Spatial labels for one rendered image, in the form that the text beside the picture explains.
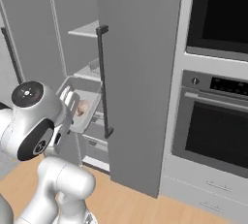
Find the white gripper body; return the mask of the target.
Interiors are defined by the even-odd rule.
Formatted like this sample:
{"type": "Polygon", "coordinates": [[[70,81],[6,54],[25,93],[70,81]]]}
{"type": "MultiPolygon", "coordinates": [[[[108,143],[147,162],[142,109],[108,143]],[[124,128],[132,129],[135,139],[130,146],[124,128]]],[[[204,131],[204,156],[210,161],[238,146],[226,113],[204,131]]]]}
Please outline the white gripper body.
{"type": "Polygon", "coordinates": [[[79,96],[71,86],[66,86],[59,93],[59,99],[61,102],[61,112],[58,116],[58,130],[60,134],[67,134],[73,124],[79,96]]]}

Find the chicken drumstick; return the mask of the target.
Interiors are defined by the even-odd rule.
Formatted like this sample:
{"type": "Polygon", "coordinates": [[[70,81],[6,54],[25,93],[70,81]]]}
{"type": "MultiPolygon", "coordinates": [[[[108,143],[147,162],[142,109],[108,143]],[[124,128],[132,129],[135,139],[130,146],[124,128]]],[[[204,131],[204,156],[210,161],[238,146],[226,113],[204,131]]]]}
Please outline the chicken drumstick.
{"type": "Polygon", "coordinates": [[[85,100],[80,100],[77,105],[76,115],[82,116],[89,109],[89,103],[85,100]]]}

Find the grey meat container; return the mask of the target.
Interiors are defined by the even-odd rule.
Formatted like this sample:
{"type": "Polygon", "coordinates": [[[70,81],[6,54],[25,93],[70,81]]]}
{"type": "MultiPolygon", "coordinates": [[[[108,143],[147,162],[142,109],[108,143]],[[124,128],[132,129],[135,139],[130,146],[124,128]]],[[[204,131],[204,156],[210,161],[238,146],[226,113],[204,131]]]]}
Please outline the grey meat container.
{"type": "Polygon", "coordinates": [[[85,100],[89,103],[89,109],[85,114],[77,116],[75,113],[73,124],[70,127],[73,132],[83,134],[100,103],[102,83],[100,81],[87,80],[78,77],[67,77],[57,91],[58,96],[66,86],[71,86],[73,88],[75,93],[78,94],[79,100],[85,100]]]}

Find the grey freezer rack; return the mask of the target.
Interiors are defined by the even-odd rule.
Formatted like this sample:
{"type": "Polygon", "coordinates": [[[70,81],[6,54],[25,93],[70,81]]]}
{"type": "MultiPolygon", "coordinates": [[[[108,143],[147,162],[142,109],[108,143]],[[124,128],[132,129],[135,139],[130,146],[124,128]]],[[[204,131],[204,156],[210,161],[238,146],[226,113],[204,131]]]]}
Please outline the grey freezer rack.
{"type": "Polygon", "coordinates": [[[89,62],[87,66],[83,67],[78,72],[74,73],[74,76],[87,80],[100,81],[101,74],[100,74],[99,59],[95,59],[89,62]]]}

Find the grey freezer drawer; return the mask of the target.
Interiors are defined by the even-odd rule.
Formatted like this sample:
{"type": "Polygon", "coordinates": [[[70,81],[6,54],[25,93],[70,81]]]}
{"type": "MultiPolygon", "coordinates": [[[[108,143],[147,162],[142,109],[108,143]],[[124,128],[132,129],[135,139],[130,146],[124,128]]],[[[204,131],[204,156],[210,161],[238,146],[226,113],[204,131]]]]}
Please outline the grey freezer drawer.
{"type": "Polygon", "coordinates": [[[86,146],[86,153],[82,163],[108,174],[108,141],[105,139],[104,115],[101,112],[96,112],[93,115],[82,136],[86,146]]]}

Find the grey freezer door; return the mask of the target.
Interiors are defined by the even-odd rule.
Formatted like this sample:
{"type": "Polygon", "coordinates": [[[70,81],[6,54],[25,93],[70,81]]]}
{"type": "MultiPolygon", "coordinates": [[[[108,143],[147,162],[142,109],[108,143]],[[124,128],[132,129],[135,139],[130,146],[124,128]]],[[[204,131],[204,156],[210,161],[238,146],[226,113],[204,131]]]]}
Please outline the grey freezer door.
{"type": "Polygon", "coordinates": [[[180,0],[97,0],[103,37],[110,178],[159,193],[180,0]]]}

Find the grey freezer shelf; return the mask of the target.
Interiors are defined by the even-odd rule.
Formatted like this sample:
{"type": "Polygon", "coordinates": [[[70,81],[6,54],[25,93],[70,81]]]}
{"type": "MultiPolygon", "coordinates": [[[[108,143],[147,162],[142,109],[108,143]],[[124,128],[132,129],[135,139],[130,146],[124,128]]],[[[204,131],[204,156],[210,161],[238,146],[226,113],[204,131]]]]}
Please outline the grey freezer shelf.
{"type": "Polygon", "coordinates": [[[70,35],[76,35],[81,37],[96,38],[96,29],[99,27],[99,21],[96,20],[79,28],[69,31],[70,35]]]}

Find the grey fridge door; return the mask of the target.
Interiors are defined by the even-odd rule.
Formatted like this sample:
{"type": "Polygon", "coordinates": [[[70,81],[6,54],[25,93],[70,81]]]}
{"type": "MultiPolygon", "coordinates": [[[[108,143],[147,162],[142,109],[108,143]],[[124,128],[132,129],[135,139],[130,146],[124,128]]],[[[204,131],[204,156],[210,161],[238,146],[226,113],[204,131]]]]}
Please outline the grey fridge door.
{"type": "Polygon", "coordinates": [[[65,76],[50,0],[2,0],[20,71],[56,91],[65,76]]]}

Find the steel built-in oven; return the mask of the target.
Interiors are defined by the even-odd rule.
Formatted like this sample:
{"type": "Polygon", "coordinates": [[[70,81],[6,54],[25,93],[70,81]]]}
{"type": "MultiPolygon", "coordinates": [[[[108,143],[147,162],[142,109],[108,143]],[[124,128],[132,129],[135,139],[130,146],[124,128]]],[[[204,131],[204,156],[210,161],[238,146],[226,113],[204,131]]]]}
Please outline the steel built-in oven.
{"type": "Polygon", "coordinates": [[[248,80],[185,70],[171,153],[248,178],[248,80]]]}

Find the white cupboard drawer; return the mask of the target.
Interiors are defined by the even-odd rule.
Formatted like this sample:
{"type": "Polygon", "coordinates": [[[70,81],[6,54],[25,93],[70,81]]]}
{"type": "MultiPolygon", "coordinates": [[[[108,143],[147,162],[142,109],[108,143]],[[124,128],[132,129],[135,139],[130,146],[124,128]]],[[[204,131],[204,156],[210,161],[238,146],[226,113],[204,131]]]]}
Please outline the white cupboard drawer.
{"type": "Polygon", "coordinates": [[[248,206],[186,182],[164,176],[161,194],[220,215],[236,224],[248,224],[248,206]]]}
{"type": "Polygon", "coordinates": [[[248,179],[207,166],[169,156],[165,161],[164,176],[197,186],[248,205],[248,179]]]}

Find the black built-in microwave oven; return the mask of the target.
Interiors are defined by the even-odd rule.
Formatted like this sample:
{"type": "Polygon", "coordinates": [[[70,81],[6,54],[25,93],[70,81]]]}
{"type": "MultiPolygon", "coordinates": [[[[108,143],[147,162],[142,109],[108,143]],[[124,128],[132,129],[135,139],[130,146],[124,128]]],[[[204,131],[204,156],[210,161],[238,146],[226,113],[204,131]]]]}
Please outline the black built-in microwave oven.
{"type": "Polygon", "coordinates": [[[186,51],[248,62],[248,0],[193,0],[186,51]]]}

